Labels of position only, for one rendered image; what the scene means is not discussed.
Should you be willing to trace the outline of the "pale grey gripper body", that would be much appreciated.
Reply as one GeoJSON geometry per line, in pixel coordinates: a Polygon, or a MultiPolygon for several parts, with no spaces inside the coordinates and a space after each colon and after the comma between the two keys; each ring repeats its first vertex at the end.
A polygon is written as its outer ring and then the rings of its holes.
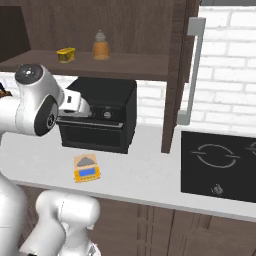
{"type": "Polygon", "coordinates": [[[90,106],[80,95],[67,96],[62,105],[59,107],[60,116],[88,117],[89,113],[90,106]]]}

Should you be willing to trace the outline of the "yellow canned food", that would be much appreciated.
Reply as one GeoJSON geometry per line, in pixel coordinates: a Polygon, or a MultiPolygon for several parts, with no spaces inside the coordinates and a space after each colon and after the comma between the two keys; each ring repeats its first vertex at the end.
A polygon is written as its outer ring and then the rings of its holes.
{"type": "Polygon", "coordinates": [[[59,49],[56,54],[61,63],[69,63],[75,59],[75,49],[72,47],[59,49]]]}

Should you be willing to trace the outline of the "dark wood cabinet door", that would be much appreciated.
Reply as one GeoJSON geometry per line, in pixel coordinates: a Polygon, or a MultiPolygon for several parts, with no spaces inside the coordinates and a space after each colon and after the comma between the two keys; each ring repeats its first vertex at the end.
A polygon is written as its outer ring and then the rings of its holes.
{"type": "Polygon", "coordinates": [[[174,0],[161,152],[169,153],[184,83],[189,79],[194,37],[187,35],[190,17],[197,17],[200,0],[174,0]]]}

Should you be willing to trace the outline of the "black toaster oven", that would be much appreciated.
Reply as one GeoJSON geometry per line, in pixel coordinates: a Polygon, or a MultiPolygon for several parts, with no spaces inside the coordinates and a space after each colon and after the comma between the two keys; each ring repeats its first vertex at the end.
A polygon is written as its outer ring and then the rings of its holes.
{"type": "Polygon", "coordinates": [[[67,89],[81,93],[90,114],[58,117],[62,145],[127,154],[137,122],[136,81],[78,77],[67,89]]]}

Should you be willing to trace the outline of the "brown honey bottle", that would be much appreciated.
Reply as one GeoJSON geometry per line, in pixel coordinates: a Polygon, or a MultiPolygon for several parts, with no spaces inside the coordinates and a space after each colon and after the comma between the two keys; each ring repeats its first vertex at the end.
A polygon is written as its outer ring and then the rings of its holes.
{"type": "Polygon", "coordinates": [[[110,58],[110,47],[106,41],[105,34],[101,30],[98,30],[95,35],[92,55],[95,60],[107,60],[110,58]]]}

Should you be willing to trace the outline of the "dark orange object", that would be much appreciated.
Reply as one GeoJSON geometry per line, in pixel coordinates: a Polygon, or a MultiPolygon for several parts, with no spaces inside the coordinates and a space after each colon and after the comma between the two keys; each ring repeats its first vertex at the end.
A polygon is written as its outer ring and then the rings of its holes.
{"type": "Polygon", "coordinates": [[[5,96],[12,96],[10,91],[6,91],[2,83],[0,82],[0,98],[5,96]]]}

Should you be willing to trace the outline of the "black hob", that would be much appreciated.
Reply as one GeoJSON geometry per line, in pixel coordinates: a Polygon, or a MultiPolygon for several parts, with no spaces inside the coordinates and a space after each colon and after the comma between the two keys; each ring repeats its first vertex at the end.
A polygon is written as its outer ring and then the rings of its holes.
{"type": "Polygon", "coordinates": [[[256,138],[182,131],[181,191],[256,203],[256,138]]]}

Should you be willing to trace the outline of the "dark wood base cabinets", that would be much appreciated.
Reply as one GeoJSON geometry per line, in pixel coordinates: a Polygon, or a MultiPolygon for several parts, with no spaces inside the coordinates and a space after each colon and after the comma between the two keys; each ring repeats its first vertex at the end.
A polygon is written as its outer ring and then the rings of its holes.
{"type": "Polygon", "coordinates": [[[170,209],[99,199],[102,256],[256,256],[256,206],[183,196],[170,209]]]}

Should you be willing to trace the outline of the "grey range hood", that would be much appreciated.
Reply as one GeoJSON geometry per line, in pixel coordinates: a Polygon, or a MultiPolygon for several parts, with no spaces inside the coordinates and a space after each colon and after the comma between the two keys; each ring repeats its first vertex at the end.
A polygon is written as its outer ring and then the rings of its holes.
{"type": "Polygon", "coordinates": [[[200,6],[256,6],[256,0],[200,0],[200,6]]]}

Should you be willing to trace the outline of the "dark wood wall cabinet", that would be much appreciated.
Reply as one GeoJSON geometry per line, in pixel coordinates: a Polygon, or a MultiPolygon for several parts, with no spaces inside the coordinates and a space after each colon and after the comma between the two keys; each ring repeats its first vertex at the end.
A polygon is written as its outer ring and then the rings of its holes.
{"type": "Polygon", "coordinates": [[[165,81],[168,76],[174,0],[0,0],[0,35],[10,50],[1,71],[40,63],[58,75],[165,81]],[[110,58],[95,60],[95,35],[101,30],[110,58]],[[61,63],[56,51],[75,49],[61,63]]]}

